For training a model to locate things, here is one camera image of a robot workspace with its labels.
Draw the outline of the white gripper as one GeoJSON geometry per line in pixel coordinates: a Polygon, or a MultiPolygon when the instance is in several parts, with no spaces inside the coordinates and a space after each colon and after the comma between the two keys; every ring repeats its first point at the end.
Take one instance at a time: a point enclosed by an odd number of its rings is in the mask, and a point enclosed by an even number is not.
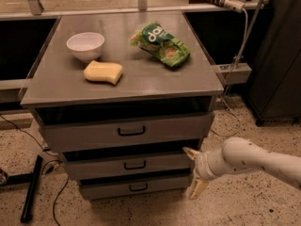
{"type": "Polygon", "coordinates": [[[200,152],[189,147],[182,148],[191,160],[195,160],[195,178],[188,189],[188,198],[196,200],[209,182],[223,175],[220,150],[200,152]]]}

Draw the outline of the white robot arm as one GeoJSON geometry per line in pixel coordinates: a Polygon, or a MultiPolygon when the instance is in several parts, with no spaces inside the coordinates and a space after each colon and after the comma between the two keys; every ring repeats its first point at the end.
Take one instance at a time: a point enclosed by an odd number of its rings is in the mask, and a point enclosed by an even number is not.
{"type": "Polygon", "coordinates": [[[230,137],[216,150],[201,152],[182,148],[194,162],[191,200],[197,199],[209,182],[226,174],[261,170],[297,189],[301,188],[301,158],[265,150],[241,137],[230,137]]]}

